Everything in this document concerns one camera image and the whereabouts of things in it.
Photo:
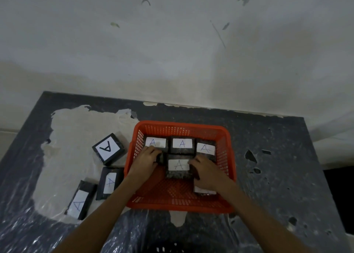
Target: hand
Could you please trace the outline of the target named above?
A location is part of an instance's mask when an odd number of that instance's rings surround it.
[[[132,166],[130,167],[127,178],[133,179],[139,184],[139,187],[143,185],[145,181],[149,179],[153,171],[155,170],[157,163],[156,157],[162,151],[158,150],[154,146],[144,147],[135,157]]]
[[[216,191],[221,194],[230,182],[235,184],[215,163],[202,155],[197,155],[188,163],[193,165],[198,171],[200,179],[194,179],[194,185],[199,188]]]

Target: person's left hand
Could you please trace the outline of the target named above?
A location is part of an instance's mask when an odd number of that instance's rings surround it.
[[[135,157],[132,166],[130,167],[127,178],[130,177],[139,187],[143,185],[145,181],[149,179],[153,171],[155,170],[157,163],[156,157],[162,151],[155,148],[154,146],[144,147]]]

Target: person's left arm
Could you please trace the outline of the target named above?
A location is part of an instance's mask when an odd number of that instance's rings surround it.
[[[160,153],[153,146],[144,147],[119,187],[52,253],[99,253],[128,200],[153,173]]]

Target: forearm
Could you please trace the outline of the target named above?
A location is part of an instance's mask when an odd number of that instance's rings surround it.
[[[135,191],[138,190],[137,185],[132,178],[125,178],[111,196],[52,252],[100,252],[126,203]]]
[[[249,228],[264,252],[309,252],[309,249],[230,180],[221,192]]]

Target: person's right hand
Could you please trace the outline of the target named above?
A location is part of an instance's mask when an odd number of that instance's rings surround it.
[[[200,179],[194,179],[194,185],[199,188],[220,193],[228,183],[233,182],[215,163],[202,155],[197,155],[188,163],[198,171]]]

